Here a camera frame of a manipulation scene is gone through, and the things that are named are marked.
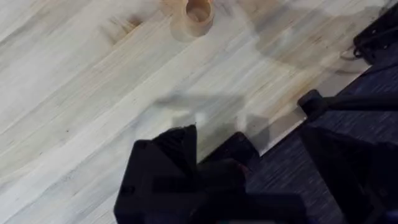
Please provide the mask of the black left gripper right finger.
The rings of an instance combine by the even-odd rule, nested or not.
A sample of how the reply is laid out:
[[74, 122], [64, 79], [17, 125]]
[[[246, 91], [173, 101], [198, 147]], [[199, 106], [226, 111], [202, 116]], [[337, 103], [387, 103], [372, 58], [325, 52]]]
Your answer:
[[397, 145], [311, 126], [300, 138], [348, 223], [397, 223]]

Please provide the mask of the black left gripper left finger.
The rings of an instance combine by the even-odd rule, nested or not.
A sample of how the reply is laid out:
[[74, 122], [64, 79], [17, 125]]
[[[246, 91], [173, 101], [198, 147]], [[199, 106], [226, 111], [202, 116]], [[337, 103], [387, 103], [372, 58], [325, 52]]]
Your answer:
[[197, 127], [172, 128], [132, 147], [114, 205], [117, 223], [150, 223], [187, 208], [198, 191]]

